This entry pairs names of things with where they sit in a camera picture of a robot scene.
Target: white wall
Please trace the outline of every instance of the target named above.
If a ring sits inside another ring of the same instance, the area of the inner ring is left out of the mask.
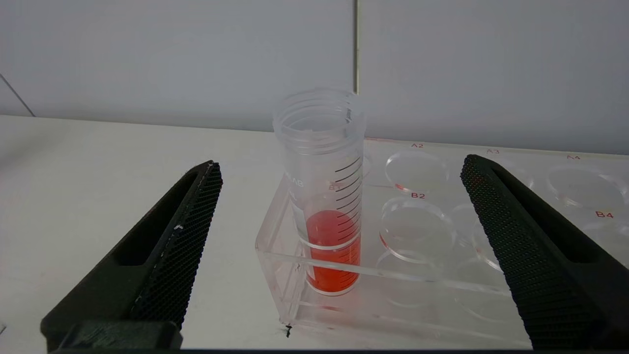
[[[361,4],[367,135],[629,154],[628,0]],[[351,0],[0,0],[0,73],[43,117],[270,130],[352,54]]]
[[[0,77],[0,115],[2,114],[31,116],[31,113]]]
[[[629,154],[629,1],[362,1],[367,133]]]
[[[351,0],[0,0],[0,72],[41,117],[271,129],[352,87]]]

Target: white table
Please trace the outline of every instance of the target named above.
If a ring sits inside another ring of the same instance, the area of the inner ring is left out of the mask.
[[[254,240],[282,176],[272,133],[0,115],[0,353],[45,353],[41,319],[191,167],[223,190],[184,348],[321,348],[283,333]]]

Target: clear acrylic rack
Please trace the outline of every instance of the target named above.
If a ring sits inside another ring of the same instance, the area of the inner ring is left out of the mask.
[[[280,321],[366,347],[529,348],[459,174],[468,154],[493,159],[629,265],[629,156],[367,139],[360,265],[307,258],[284,178],[256,250]],[[307,267],[359,273],[330,297]]]

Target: red liquid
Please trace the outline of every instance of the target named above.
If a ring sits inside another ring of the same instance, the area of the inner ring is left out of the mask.
[[[320,246],[336,246],[348,242],[357,234],[349,245],[334,250],[310,248],[314,260],[360,264],[360,215],[353,217],[337,210],[323,210],[306,221],[308,241]],[[341,292],[356,282],[358,273],[345,270],[313,267],[313,274],[308,274],[308,282],[324,292]]]

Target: white surface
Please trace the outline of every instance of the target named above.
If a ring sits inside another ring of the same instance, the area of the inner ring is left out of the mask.
[[[208,159],[225,184],[183,346],[342,346],[286,338],[260,270],[254,240],[282,176],[272,133],[0,116],[0,353],[44,353],[42,317]]]
[[[352,0],[0,0],[0,72],[40,117],[271,130],[352,87]]]
[[[629,1],[361,4],[367,136],[629,153]]]
[[[0,79],[0,115],[3,114],[31,116],[9,86]]]

